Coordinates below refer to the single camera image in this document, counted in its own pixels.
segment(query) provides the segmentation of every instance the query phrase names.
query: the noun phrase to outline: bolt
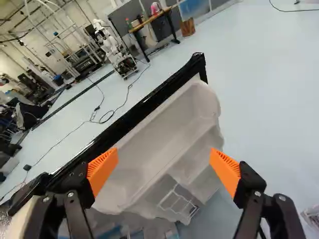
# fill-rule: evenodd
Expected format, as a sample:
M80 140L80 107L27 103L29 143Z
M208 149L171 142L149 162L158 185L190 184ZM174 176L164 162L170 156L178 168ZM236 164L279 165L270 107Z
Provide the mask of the bolt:
M256 195L257 197L260 197L260 196L261 196L261 193L258 192L258 191L256 191L256 192L255 192L255 195Z
M279 199L282 200L282 201L285 201L286 197L284 195L279 195Z
M50 200L50 198L49 197L45 197L45 198L43 198L43 202L45 203L45 202L47 202L47 201L49 201Z

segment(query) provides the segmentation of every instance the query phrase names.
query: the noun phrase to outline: metal rack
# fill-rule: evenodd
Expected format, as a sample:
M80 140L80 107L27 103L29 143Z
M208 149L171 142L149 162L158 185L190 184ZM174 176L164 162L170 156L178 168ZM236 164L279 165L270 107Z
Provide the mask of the metal rack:
M76 52L78 51L84 51L87 56L90 58L91 62L93 62L94 64L102 64L104 62L104 59L101 59L101 57L97 54L97 50L99 49L99 46L89 38L89 36L87 36L83 30L81 29L83 27L83 25L78 26L71 18L70 16L67 14L67 12L63 9L63 7L65 7L66 5L68 5L69 3L72 3L76 0L70 0L70 1L64 1L64 4L56 4L54 2L49 2L47 0L44 0L46 3L41 3L40 6L36 7L35 9L33 9L32 11L29 11L27 9L27 4L30 3L32 0L25 0L24 1L24 5L20 6L17 5L13 2L13 0L10 0L11 3L13 5L16 6L16 11L11 14L11 17L17 13L20 12L20 10L25 6L28 16L26 16L25 18L23 18L18 24L16 24L10 31L9 31L9 35L12 35L12 37L16 37L16 38L23 38L26 35L28 35L29 33L33 32L33 31L37 31L37 33L39 33L39 35L46 41L46 43L44 44L44 47L48 49L48 52L55 58L56 62L58 62L59 64L62 64L63 67L65 67L66 71L68 73L71 74L72 77L76 78L80 76L79 71L77 71L77 69L69 62L67 61L65 58L66 55L69 55L73 61L79 61L79 57L76 55ZM50 8L49 5L52 4L55 8L55 10L53 10L52 8ZM43 6L46 6L47 9L49 9L51 11L51 13L49 15L44 15L45 19L41 20L40 22L35 23L32 20L32 15L38 11L41 10L41 8ZM23 21L27 20L30 24L31 24L31 28L28 29L27 31L14 31ZM59 26L57 29L58 35L51 38L48 37L47 34L45 32L43 32L43 29L41 28L41 26L43 26L44 24L46 24L47 22L50 22L50 25L57 25ZM79 49L78 50L71 50L71 47L68 46L68 44L66 43L65 39L68 37L72 37L74 38L75 42L77 42L77 44L79 45Z

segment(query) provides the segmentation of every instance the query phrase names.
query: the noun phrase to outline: gray floor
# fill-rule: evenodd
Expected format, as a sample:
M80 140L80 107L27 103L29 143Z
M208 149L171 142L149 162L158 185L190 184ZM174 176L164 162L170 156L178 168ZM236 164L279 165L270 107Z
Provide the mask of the gray floor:
M273 2L281 8L294 7L290 0ZM197 26L194 36L151 58L151 67L136 82L128 103L110 123L83 125L31 170L27 181L66 163L176 72L192 53L204 52L209 84L222 107L220 125L225 137L225 153L238 161L245 160L262 175L268 183L269 195L277 192L289 195L300 212L317 204L318 20L318 12L282 13L273 9L267 0L246 0L217 14ZM134 79L123 82L113 74L99 84L106 95L100 114L122 103L126 87ZM52 145L87 120L101 98L100 92L92 89L30 133L17 155L21 164L0 186L0 195L23 180L24 164L35 163ZM238 210L233 209L237 213L234 217L231 213L228 218L223 217L224 212L232 210L228 202L229 199L221 197L219 203L217 200L211 204L221 205L220 208L208 207L206 216L203 209L204 218L210 217L208 212L215 212L216 218L214 223L207 223L211 227L201 238L230 238L234 229L227 230L227 225L236 225ZM197 223L193 228L203 231L201 225L206 224L203 219L198 220L192 223Z

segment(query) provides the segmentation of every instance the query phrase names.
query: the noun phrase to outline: laboratory room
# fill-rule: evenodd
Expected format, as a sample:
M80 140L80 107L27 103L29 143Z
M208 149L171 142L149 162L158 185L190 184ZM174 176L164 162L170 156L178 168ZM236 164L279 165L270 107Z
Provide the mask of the laboratory room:
M319 0L0 0L0 235L319 238Z

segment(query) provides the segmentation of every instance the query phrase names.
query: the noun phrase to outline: white storage container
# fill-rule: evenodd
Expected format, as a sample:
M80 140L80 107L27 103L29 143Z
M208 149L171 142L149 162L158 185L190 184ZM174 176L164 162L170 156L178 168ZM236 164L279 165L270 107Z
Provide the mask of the white storage container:
M114 145L119 164L93 207L188 224L219 186L209 166L210 149L223 145L219 115L215 93L196 75Z

